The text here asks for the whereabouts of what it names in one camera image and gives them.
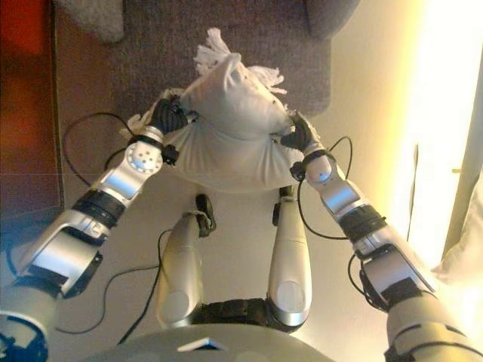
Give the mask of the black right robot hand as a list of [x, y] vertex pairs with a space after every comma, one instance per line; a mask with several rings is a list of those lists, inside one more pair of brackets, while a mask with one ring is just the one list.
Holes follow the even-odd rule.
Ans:
[[324, 148], [317, 130], [304, 115], [296, 111], [290, 117], [294, 130], [280, 139], [283, 146], [296, 149], [304, 155]]

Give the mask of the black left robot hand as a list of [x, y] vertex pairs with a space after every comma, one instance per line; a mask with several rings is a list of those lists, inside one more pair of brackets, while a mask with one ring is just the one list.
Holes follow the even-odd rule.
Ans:
[[148, 124], [159, 130], [163, 135], [184, 128], [198, 119], [198, 113], [184, 110], [180, 96], [161, 98], [152, 110]]

